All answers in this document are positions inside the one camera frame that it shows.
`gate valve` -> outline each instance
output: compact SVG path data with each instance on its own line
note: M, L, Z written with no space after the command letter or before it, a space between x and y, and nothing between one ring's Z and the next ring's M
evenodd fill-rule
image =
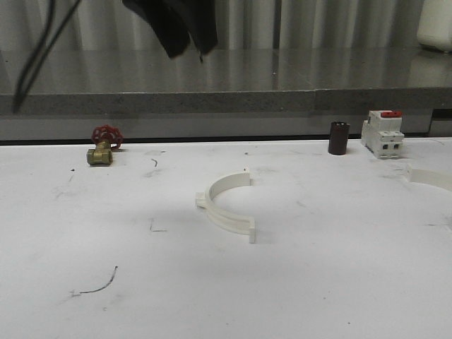
M117 150L121 146L123 139L121 132L117 128L109 125L96 127L91 136L96 149L90 149L86 153L88 164L92 166L110 165L113 162L112 150Z

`red valve handwheel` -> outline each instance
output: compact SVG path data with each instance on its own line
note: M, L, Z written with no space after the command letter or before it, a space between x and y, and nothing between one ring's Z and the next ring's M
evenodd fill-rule
M111 127L109 125L96 127L91 136L91 140L96 145L102 140L107 139L111 144L115 143L116 145L112 147L112 150L117 150L121 147L121 143L124 139L119 129L115 127Z

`dark fabric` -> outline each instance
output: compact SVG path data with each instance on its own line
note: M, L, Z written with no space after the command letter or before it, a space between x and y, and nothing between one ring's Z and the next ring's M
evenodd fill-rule
M190 36L201 54L218 43L214 0L122 0L153 28L170 58L184 52Z

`black cable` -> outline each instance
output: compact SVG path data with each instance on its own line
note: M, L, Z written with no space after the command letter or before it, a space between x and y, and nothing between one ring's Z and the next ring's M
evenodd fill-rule
M44 25L44 30L42 31L41 37L33 50L32 54L29 56L25 66L23 67L23 70L20 73L20 77L17 82L16 91L14 92L14 98L13 98L13 113L17 113L22 106L23 102L25 101L28 93L30 92L31 87L33 86L33 83L35 82L37 76L39 75L39 72L41 70L41 67L49 55L50 51L52 50L52 47L55 45L55 42L57 42L60 34L63 32L64 28L66 27L67 23L71 19L72 15L76 11L78 5L80 4L82 0L77 0L74 5L69 9L68 13L62 20L59 27L56 29L56 32L54 36L51 38L50 43L47 45L47 48L44 49L44 51L41 54L42 49L44 48L46 44L46 40L49 37L50 30L52 29L52 25L55 18L55 8L56 8L56 0L49 0L49 9L47 13L47 20Z

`gray countertop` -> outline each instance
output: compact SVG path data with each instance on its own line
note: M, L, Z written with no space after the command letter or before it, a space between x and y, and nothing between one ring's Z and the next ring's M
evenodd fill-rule
M0 114L27 52L2 52ZM452 57L420 48L52 52L21 114L452 108Z

